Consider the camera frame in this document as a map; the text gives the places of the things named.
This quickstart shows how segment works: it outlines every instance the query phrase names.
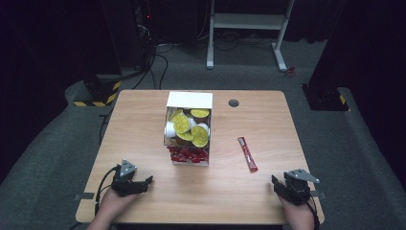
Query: robotic arm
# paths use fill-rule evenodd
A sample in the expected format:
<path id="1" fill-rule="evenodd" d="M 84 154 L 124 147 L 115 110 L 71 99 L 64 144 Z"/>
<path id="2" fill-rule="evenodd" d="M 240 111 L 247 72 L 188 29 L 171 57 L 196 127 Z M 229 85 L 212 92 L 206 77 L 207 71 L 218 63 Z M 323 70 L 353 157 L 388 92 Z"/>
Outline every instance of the robotic arm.
<path id="1" fill-rule="evenodd" d="M 305 204 L 311 211 L 314 217 L 314 229 L 318 230 L 320 221 L 317 216 L 317 209 L 313 209 L 308 201 L 311 198 L 310 188 L 307 181 L 320 183 L 320 180 L 305 170 L 294 170 L 283 174 L 285 185 L 283 185 L 277 177 L 272 175 L 272 183 L 274 191 L 279 196 L 295 205 Z"/>
<path id="2" fill-rule="evenodd" d="M 153 176 L 145 181 L 132 181 L 136 171 L 137 167 L 124 159 L 122 165 L 116 170 L 111 188 L 120 196 L 145 193 L 149 184 L 152 183 Z"/>

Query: gray carpet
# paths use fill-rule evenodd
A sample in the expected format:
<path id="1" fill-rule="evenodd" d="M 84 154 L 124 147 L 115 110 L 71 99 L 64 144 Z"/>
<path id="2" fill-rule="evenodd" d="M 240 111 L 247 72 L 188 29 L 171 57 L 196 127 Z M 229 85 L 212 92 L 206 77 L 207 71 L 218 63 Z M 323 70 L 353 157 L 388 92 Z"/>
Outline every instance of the gray carpet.
<path id="1" fill-rule="evenodd" d="M 340 92 L 350 111 L 312 111 L 301 84 L 308 83 L 325 42 L 284 42 L 282 54 L 296 77 L 280 73 L 266 40 L 248 40 L 230 51 L 214 51 L 214 69 L 207 70 L 206 50 L 161 46 L 169 68 L 162 89 L 281 90 L 288 101 L 326 221 L 321 229 L 406 229 L 406 195 L 381 155 L 351 93 Z M 233 44 L 217 42 L 227 49 Z M 165 69 L 156 57 L 156 81 Z M 141 77 L 124 80 L 131 89 Z M 111 107 L 76 107 L 78 82 L 66 90 L 67 108 L 30 144 L 0 187 L 0 229 L 69 229 L 76 223 L 79 202 L 98 152 L 102 118 Z M 150 74 L 136 89 L 152 89 Z M 75 229 L 85 229 L 81 224 Z"/>

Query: yellow and black striped base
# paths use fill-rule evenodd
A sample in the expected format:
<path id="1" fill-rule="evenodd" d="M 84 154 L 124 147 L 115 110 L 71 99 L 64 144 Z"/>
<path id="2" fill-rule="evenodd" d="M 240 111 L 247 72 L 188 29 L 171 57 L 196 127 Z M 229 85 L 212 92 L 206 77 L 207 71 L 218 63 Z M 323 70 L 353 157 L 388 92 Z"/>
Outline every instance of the yellow and black striped base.
<path id="1" fill-rule="evenodd" d="M 105 100 L 102 101 L 74 101 L 74 105 L 76 106 L 109 106 L 111 105 L 117 97 L 117 92 L 119 91 L 120 85 L 122 84 L 121 81 L 116 82 L 112 85 L 112 88 L 109 92 L 104 92 Z"/>
<path id="2" fill-rule="evenodd" d="M 350 111 L 346 99 L 338 89 L 324 89 L 302 85 L 304 95 L 311 110 Z"/>

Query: dark background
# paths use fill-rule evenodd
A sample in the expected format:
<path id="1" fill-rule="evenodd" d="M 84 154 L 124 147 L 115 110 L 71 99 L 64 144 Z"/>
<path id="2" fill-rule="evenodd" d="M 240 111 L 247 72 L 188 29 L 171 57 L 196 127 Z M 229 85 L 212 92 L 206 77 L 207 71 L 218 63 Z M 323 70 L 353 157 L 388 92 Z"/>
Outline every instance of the dark background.
<path id="1" fill-rule="evenodd" d="M 314 42 L 331 36 L 310 84 L 351 90 L 372 136 L 405 186 L 406 36 L 401 1 L 349 1 L 332 33 L 345 3 L 296 1 L 285 39 Z M 234 3 L 235 8 L 227 1 L 217 4 L 220 11 L 255 13 L 271 3 L 259 1 L 258 8 L 248 8 L 247 1 Z M 283 4 L 276 1 L 275 6 Z M 62 1 L 3 1 L 0 10 L 3 180 L 37 133 L 63 111 L 64 90 L 94 73 L 83 67 L 86 59 L 77 50 L 75 25 Z M 205 8 L 189 10 L 198 15 L 193 25 L 201 24 Z"/>

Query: open box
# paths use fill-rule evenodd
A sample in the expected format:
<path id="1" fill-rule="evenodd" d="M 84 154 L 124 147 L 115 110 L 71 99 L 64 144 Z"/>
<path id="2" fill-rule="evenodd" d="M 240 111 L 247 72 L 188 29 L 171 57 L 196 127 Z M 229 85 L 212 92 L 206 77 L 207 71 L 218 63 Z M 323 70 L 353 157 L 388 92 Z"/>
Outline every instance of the open box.
<path id="1" fill-rule="evenodd" d="M 173 164 L 209 166 L 213 94 L 169 92 L 164 145 Z"/>

